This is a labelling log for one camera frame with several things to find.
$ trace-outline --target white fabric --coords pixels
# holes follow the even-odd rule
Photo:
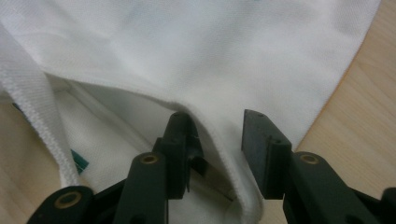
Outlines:
[[[241,222],[254,223],[261,217],[262,200],[240,152],[243,110],[266,114],[297,146],[358,50],[378,4],[378,0],[10,0],[0,1],[0,20],[44,72],[113,88],[111,98],[116,101],[121,91],[114,89],[119,89],[189,112],[198,124],[205,154],[233,183]],[[4,42],[5,31],[0,34],[2,43],[12,42]],[[14,54],[15,48],[0,48],[0,64],[27,57]],[[24,61],[14,65],[13,70],[2,65],[2,84],[23,111],[32,102],[43,102],[38,98],[49,98],[44,96],[48,87],[43,91],[33,82],[29,89],[25,82],[27,77],[42,77],[38,69],[26,68]],[[24,77],[14,78],[13,73]],[[27,91],[23,97],[36,96],[18,100],[19,88]],[[44,102],[52,105],[52,99]],[[49,111],[39,107],[35,111],[46,118]],[[120,108],[114,112],[131,125],[138,123]],[[31,121],[38,116],[26,115]],[[148,111],[147,125],[155,125],[149,117]],[[46,125],[46,130],[34,125],[43,139],[45,132],[62,129]],[[57,141],[63,138],[55,135]],[[66,145],[59,147],[68,158]],[[60,151],[48,147],[52,153]],[[58,162],[64,176],[75,175],[75,169],[64,164],[69,159]]]

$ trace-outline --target white fabric bag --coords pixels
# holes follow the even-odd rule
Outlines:
[[[266,114],[297,146],[378,4],[2,0],[0,84],[59,163],[63,185],[78,184],[73,148],[97,191],[125,178],[172,111],[188,112],[238,201],[192,180],[191,193],[170,203],[170,223],[257,223],[262,197],[240,150],[244,109]]]

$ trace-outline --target wooden table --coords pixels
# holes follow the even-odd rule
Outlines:
[[[396,2],[383,0],[360,52],[298,150],[319,154],[350,187],[379,198],[396,186],[395,87]],[[6,126],[0,128],[0,148],[9,149],[0,150],[0,223],[25,223],[60,187],[59,174],[23,116],[0,105],[0,127]],[[16,135],[26,138],[7,141]],[[266,203],[261,223],[286,223],[281,202]]]

